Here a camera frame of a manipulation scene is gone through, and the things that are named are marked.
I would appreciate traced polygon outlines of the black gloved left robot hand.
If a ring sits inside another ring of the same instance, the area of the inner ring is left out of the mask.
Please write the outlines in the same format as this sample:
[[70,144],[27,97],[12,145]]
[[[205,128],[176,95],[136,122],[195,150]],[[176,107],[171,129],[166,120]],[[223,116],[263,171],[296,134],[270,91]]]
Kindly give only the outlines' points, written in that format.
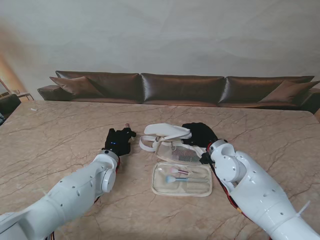
[[130,127],[125,127],[122,130],[110,128],[102,149],[111,151],[118,157],[127,155],[131,151],[130,140],[135,138],[136,135],[137,134],[132,131]]

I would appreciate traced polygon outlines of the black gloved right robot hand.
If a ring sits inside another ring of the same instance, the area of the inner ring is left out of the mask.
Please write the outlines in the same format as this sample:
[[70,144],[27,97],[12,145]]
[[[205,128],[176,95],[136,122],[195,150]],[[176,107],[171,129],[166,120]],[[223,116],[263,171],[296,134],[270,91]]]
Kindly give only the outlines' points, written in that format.
[[190,138],[182,139],[182,142],[185,145],[207,148],[219,140],[213,130],[202,122],[185,123],[182,125],[182,127],[189,129],[191,133]]

